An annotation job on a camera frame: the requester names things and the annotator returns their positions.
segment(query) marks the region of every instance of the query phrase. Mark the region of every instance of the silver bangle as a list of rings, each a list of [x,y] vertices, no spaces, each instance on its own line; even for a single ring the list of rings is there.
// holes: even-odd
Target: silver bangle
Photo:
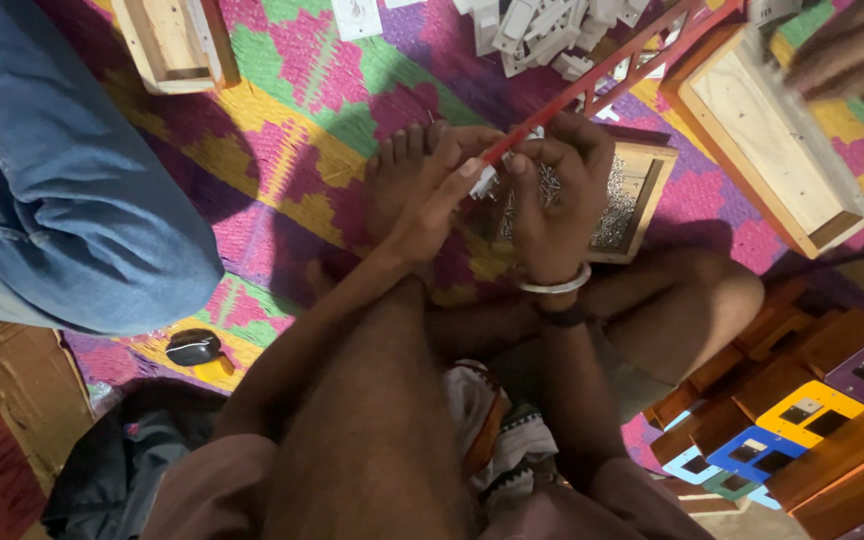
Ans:
[[[532,283],[520,283],[518,288],[535,294],[566,294],[585,285],[593,276],[593,267],[587,261],[582,261],[579,274],[571,281],[558,285],[535,285]]]

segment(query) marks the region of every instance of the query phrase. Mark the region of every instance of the knee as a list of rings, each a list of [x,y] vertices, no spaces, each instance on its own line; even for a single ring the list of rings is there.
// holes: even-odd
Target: knee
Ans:
[[[669,253],[669,261],[684,285],[700,289],[716,306],[736,319],[751,321],[762,307],[765,287],[755,272],[725,254],[698,248]]]
[[[216,253],[185,256],[143,272],[126,292],[130,301],[102,321],[96,330],[107,336],[137,336],[185,319],[209,302],[225,274]]]

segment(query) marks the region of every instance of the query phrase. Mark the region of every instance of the white cloth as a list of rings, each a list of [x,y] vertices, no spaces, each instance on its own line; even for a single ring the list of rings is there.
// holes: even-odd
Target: white cloth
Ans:
[[[507,411],[495,440],[492,459],[470,479],[488,520],[492,521],[499,513],[514,510],[524,503],[535,488],[535,467],[541,464],[541,469],[554,470],[552,458],[559,449],[542,413],[527,403],[512,407],[508,396],[490,380],[487,372],[480,362],[462,360],[442,375],[442,383],[463,456],[482,430],[496,392],[499,392],[502,411]]]

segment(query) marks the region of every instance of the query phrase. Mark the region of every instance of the black wristband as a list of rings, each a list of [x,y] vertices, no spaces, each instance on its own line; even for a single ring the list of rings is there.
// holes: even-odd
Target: black wristband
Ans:
[[[538,305],[535,306],[535,311],[546,324],[563,329],[577,327],[585,323],[588,318],[578,301],[564,311],[546,311]]]

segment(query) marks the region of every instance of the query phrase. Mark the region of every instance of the leg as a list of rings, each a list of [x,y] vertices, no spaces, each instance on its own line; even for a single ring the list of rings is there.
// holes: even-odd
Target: leg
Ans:
[[[587,285],[581,302],[606,324],[604,334],[597,323],[589,330],[623,418],[662,399],[732,341],[758,313],[762,296],[762,283],[744,266],[693,249],[657,253]],[[506,391],[534,401],[542,346],[522,342],[538,325],[526,298],[434,311],[428,329],[440,354],[492,358],[489,369]]]
[[[461,538],[471,516],[442,381],[407,279],[366,314],[272,465],[264,538]]]
[[[762,282],[725,256],[668,251],[593,283],[589,313],[626,362],[677,386],[729,344],[759,312]]]
[[[32,0],[0,0],[0,319],[135,335],[201,308],[207,223]]]

